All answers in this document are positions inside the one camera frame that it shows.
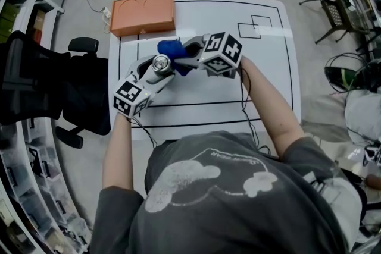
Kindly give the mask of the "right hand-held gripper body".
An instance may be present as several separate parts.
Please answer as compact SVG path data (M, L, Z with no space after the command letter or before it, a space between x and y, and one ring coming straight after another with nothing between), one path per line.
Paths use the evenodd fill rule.
M199 66L216 75L236 70L242 58L242 44L228 32L208 36Z

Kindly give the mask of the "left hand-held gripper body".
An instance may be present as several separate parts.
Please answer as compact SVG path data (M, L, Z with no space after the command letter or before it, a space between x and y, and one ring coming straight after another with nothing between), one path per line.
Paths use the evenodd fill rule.
M158 91L148 91L144 88L142 77L144 75L127 76L118 81L114 95L113 107L127 118L132 118L146 109Z

